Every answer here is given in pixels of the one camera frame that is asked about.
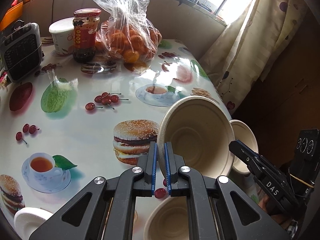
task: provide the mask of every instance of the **screw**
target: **screw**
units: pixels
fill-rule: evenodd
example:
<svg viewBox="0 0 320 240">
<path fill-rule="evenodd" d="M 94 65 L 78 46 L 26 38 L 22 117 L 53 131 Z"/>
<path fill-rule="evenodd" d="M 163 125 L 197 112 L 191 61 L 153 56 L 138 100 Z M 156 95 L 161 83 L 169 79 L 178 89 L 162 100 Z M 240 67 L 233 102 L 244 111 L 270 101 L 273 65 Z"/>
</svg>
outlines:
<svg viewBox="0 0 320 240">
<path fill-rule="evenodd" d="M 104 178 L 103 177 L 96 177 L 94 179 L 95 184 L 102 184 L 104 182 Z"/>
<path fill-rule="evenodd" d="M 229 181 L 229 179 L 228 179 L 228 177 L 226 177 L 226 176 L 220 176 L 220 177 L 219 177 L 219 181 L 220 181 L 221 183 L 227 183 L 227 182 Z"/>
<path fill-rule="evenodd" d="M 134 172 L 134 173 L 140 173 L 142 171 L 142 168 L 140 168 L 140 167 L 133 167 L 132 168 L 132 172 Z"/>
<path fill-rule="evenodd" d="M 189 172 L 189 171 L 190 171 L 190 167 L 188 167 L 188 166 L 182 166 L 182 167 L 180 168 L 180 170 L 181 170 L 182 172 Z"/>
</svg>

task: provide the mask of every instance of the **polka dot curtain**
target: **polka dot curtain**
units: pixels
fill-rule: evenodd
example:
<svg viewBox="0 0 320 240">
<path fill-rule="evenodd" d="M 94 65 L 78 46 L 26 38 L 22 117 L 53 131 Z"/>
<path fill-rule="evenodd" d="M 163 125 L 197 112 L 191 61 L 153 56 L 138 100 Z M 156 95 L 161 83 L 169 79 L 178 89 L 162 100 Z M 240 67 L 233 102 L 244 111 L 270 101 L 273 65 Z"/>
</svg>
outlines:
<svg viewBox="0 0 320 240">
<path fill-rule="evenodd" d="M 307 11 L 303 0 L 251 0 L 199 63 L 232 114 L 289 44 Z"/>
</svg>

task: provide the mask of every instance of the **bag of oranges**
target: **bag of oranges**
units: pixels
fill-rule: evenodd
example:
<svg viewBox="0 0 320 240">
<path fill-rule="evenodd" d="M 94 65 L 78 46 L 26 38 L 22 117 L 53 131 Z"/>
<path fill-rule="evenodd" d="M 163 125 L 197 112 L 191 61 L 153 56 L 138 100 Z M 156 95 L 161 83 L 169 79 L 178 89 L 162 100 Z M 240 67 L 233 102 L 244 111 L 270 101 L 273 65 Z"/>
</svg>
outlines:
<svg viewBox="0 0 320 240">
<path fill-rule="evenodd" d="M 110 13 L 96 35 L 96 48 L 126 63 L 153 59 L 162 40 L 146 17 L 149 0 L 93 0 Z"/>
</svg>

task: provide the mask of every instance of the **white tub lid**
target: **white tub lid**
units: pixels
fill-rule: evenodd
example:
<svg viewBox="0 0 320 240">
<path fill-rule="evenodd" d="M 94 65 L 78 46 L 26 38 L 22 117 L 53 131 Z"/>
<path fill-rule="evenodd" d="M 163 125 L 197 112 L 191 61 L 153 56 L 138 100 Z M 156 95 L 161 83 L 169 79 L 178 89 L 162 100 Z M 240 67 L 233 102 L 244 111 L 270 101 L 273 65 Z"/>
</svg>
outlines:
<svg viewBox="0 0 320 240">
<path fill-rule="evenodd" d="M 73 17 L 66 18 L 51 24 L 49 27 L 49 33 L 56 34 L 73 30 L 73 19 Z"/>
</svg>

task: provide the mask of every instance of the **hand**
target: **hand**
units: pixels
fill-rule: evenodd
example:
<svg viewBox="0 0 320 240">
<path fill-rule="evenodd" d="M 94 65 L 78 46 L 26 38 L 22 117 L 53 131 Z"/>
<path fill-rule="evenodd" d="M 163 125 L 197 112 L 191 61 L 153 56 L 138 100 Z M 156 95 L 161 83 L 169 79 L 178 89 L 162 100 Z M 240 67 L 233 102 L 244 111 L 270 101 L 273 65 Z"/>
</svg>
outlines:
<svg viewBox="0 0 320 240">
<path fill-rule="evenodd" d="M 259 207 L 262 208 L 262 210 L 266 213 L 267 211 L 267 203 L 270 200 L 268 195 L 265 195 L 259 202 Z M 287 229 L 288 226 L 290 225 L 290 222 L 292 221 L 292 218 L 284 215 L 284 214 L 278 214 L 278 215 L 273 215 L 271 218 L 276 221 L 283 229 Z"/>
</svg>

